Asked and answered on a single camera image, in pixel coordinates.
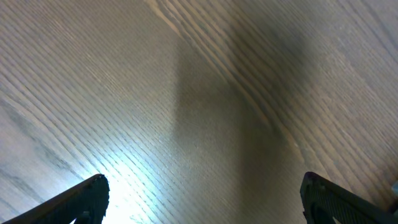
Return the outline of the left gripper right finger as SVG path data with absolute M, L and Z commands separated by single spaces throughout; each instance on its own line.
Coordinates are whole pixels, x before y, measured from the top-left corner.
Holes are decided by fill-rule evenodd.
M 314 172 L 306 172 L 300 187 L 308 224 L 397 224 L 397 217 Z

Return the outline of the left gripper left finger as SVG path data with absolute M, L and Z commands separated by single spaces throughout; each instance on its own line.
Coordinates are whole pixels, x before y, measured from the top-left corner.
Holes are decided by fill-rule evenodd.
M 4 224 L 101 224 L 108 205 L 108 180 L 96 174 Z

